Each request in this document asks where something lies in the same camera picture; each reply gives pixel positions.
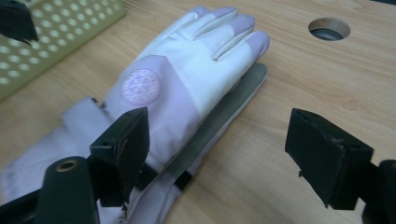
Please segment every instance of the perforated plastic panel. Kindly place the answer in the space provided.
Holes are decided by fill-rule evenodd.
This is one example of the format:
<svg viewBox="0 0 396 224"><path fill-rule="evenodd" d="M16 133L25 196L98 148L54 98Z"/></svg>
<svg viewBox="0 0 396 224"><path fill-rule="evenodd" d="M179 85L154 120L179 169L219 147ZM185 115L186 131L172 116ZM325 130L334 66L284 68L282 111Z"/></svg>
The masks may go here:
<svg viewBox="0 0 396 224"><path fill-rule="evenodd" d="M0 100L125 15L121 0L32 0L38 42L0 35Z"/></svg>

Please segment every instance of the wood grain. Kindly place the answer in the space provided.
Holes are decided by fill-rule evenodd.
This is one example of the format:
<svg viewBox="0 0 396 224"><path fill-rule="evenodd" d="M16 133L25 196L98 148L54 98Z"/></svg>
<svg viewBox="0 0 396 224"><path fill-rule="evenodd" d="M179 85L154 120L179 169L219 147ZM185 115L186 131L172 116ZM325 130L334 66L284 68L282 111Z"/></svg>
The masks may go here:
<svg viewBox="0 0 396 224"><path fill-rule="evenodd" d="M205 157L167 223L361 223L355 211L325 209L285 153L290 111L318 113L396 159L396 7L366 0L129 0L127 16L0 103L0 170L61 125L86 95L103 100L149 41L185 11L234 6L271 37L259 62L269 77ZM341 41L317 39L308 24L346 22Z"/></svg>

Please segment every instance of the round logo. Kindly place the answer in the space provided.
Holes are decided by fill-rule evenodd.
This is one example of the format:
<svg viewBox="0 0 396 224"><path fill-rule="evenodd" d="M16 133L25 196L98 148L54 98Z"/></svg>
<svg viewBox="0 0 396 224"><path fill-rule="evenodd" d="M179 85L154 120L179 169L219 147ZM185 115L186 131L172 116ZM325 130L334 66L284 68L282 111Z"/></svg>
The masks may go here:
<svg viewBox="0 0 396 224"><path fill-rule="evenodd" d="M132 104L144 105L155 100L160 94L158 77L149 70L136 70L122 85L123 97Z"/></svg>

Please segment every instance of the circular emblem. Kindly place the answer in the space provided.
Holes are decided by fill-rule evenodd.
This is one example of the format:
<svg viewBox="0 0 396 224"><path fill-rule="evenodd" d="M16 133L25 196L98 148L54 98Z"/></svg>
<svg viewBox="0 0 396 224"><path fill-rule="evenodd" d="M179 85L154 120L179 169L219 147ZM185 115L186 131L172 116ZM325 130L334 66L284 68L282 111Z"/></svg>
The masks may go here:
<svg viewBox="0 0 396 224"><path fill-rule="evenodd" d="M160 94L158 77L149 70L136 70L122 85L123 97L132 104L144 105L155 100Z"/></svg>

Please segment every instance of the perforated tray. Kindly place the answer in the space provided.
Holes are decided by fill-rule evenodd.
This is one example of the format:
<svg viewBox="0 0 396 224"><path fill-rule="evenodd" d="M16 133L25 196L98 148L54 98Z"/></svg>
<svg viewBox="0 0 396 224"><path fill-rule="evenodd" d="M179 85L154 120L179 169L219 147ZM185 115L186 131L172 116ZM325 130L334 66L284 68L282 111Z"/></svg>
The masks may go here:
<svg viewBox="0 0 396 224"><path fill-rule="evenodd" d="M0 101L125 15L121 0L32 0L39 41L0 35Z"/></svg>

